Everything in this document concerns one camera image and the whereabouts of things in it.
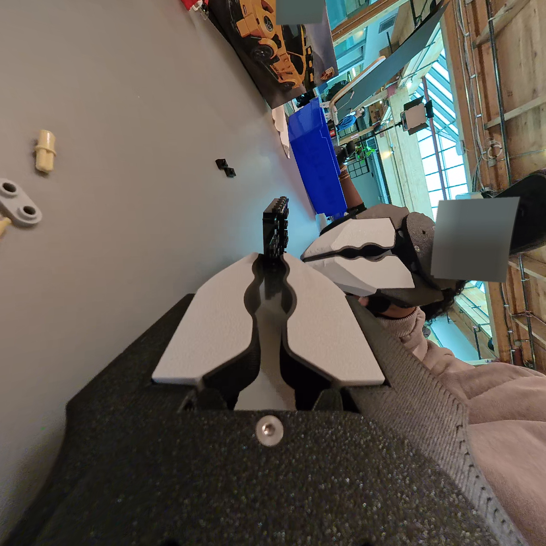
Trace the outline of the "studio light panel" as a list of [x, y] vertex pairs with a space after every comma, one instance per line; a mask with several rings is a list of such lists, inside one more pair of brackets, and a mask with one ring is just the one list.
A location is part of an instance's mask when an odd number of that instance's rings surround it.
[[423, 97], [418, 97], [404, 105], [401, 112], [402, 128], [409, 135], [413, 135], [429, 126], [429, 120], [433, 118], [433, 102], [423, 102]]

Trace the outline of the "grey slanted board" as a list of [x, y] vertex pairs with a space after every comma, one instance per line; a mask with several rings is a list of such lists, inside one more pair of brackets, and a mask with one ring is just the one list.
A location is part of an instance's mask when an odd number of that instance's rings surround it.
[[379, 58], [331, 99], [329, 112], [336, 125], [386, 86], [427, 46], [445, 9], [445, 1], [437, 3], [420, 26], [389, 57]]

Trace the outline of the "toy car box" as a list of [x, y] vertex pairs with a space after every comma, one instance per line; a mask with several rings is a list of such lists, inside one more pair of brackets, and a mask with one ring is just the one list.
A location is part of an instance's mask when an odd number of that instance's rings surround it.
[[271, 109], [338, 76], [326, 1], [317, 22], [283, 16], [308, 1], [209, 1], [209, 16]]

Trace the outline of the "black brick plate assembly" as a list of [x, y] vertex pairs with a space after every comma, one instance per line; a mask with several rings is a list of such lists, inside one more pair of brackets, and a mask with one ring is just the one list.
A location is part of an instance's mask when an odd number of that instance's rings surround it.
[[273, 199], [263, 212], [264, 295], [271, 300], [282, 291], [286, 274], [284, 254], [288, 246], [289, 199]]

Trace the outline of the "pile of small brick pieces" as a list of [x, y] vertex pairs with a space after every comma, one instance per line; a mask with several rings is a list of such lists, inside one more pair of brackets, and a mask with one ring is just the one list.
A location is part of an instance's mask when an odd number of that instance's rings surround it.
[[[35, 171], [48, 176], [56, 159], [56, 137], [48, 130], [39, 131], [34, 147]], [[1, 178], [1, 237], [9, 226], [31, 229], [43, 219], [43, 214], [27, 192], [16, 182]]]

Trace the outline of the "another person's forearm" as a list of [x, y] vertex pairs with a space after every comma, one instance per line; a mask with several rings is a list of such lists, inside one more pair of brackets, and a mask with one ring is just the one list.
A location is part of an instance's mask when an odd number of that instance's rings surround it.
[[359, 214], [366, 211], [364, 202], [354, 186], [351, 176], [347, 170], [347, 166], [345, 165], [340, 167], [339, 182], [347, 205], [346, 213]]

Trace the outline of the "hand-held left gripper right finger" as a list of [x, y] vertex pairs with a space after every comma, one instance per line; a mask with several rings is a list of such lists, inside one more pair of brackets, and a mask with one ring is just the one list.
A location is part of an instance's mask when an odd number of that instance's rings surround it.
[[336, 386], [378, 386], [386, 378], [346, 299], [321, 272], [286, 253], [289, 355]]

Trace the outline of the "person's right hand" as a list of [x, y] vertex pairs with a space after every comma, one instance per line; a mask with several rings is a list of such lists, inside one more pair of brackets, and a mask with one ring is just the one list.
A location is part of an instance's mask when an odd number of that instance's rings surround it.
[[384, 297], [360, 297], [359, 304], [366, 307], [376, 317], [386, 319], [403, 319], [413, 314], [417, 307], [397, 306]]

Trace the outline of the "grey desk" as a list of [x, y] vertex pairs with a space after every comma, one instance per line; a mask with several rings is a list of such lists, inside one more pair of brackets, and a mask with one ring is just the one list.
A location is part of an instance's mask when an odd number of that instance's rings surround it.
[[[41, 129], [56, 137], [48, 176], [34, 168]], [[43, 213], [1, 237], [4, 542], [55, 462], [73, 396], [259, 252], [272, 199], [290, 199], [290, 253], [318, 230], [270, 108], [180, 1], [1, 1], [1, 178]]]

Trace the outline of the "blue plastic bin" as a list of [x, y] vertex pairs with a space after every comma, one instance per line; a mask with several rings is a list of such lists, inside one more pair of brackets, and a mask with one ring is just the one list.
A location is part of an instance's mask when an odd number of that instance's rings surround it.
[[289, 117], [288, 137], [316, 214], [343, 216], [347, 205], [339, 181], [340, 168], [318, 98]]

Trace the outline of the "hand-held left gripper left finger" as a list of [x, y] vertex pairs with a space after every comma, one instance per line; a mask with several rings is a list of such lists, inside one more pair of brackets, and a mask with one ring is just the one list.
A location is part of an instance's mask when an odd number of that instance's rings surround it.
[[256, 279], [252, 252], [215, 274], [195, 293], [152, 374], [159, 384], [204, 386], [251, 345], [253, 318], [244, 301]]

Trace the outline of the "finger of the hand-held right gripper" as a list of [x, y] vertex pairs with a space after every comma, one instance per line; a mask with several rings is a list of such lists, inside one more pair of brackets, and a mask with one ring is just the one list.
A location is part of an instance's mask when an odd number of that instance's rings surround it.
[[303, 252], [302, 261], [340, 255], [346, 249], [361, 250], [365, 246], [392, 249], [396, 230], [390, 218], [350, 218], [325, 231]]
[[384, 289], [415, 287], [412, 272], [390, 251], [367, 257], [360, 251], [305, 252], [305, 263], [352, 295], [364, 297]]

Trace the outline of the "torn white paper bag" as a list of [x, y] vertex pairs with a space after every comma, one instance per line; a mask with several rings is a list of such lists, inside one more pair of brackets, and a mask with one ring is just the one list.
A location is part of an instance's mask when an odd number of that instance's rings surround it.
[[278, 132], [279, 139], [286, 157], [290, 158], [290, 143], [288, 135], [288, 123], [286, 112], [283, 106], [278, 106], [271, 111], [272, 120], [275, 129]]

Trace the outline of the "person's right forearm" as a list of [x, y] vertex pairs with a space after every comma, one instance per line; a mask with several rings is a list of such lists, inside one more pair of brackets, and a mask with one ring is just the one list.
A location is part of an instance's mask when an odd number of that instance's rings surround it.
[[488, 396], [511, 404], [545, 405], [543, 374], [501, 362], [474, 366], [456, 358], [451, 350], [424, 337], [425, 315], [419, 307], [405, 318], [379, 317], [379, 321], [460, 400], [485, 400]]

